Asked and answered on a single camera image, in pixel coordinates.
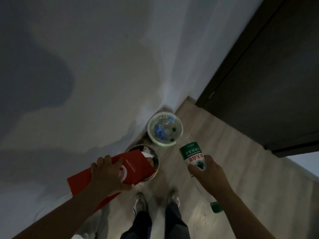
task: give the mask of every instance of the shoe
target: shoe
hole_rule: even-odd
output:
[[[140,211],[148,212],[148,204],[142,193],[138,193],[134,198],[133,213],[136,216]]]
[[[178,208],[181,206],[181,197],[179,195],[179,193],[176,190],[172,190],[170,192],[169,198],[168,198],[168,203],[172,203],[174,202],[175,204],[177,204]]]

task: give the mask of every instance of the white plastic basket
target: white plastic basket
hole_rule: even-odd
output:
[[[164,119],[172,117],[174,119],[174,126],[176,128],[177,132],[177,138],[171,142],[171,141],[159,141],[155,138],[155,130],[154,126],[160,122],[162,123]],[[170,112],[159,112],[156,113],[154,116],[151,117],[151,119],[147,123],[147,133],[150,139],[153,143],[156,145],[162,146],[162,147],[169,147],[176,144],[176,140],[183,135],[183,125],[181,123],[181,120],[177,116],[175,116],[173,113]]]

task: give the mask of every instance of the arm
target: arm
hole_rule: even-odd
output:
[[[110,156],[98,158],[96,163],[91,164],[92,180],[81,193],[13,239],[70,239],[106,197],[131,188],[130,185],[122,184],[118,177],[122,160],[121,158],[116,164],[112,164]]]
[[[189,172],[219,202],[237,239],[275,239],[231,188],[223,169],[205,155],[207,169],[188,165]]]

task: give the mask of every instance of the person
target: person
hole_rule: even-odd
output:
[[[201,183],[223,208],[237,239],[274,239],[275,237],[261,224],[254,214],[231,188],[223,169],[213,158],[205,155],[207,169],[200,171],[193,165],[188,170]],[[48,213],[13,239],[46,238],[70,239],[104,198],[121,191],[131,189],[130,185],[121,183],[118,171],[122,159],[116,164],[111,157],[105,156],[91,164],[92,180],[81,193],[71,198],[52,212]],[[187,225],[179,212],[180,197],[173,191],[165,209],[165,238],[189,237]],[[150,238],[152,220],[143,194],[134,199],[135,219],[132,227],[124,232],[122,239]]]

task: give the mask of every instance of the dark door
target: dark door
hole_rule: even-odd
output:
[[[285,0],[203,108],[279,157],[318,151],[319,0]]]

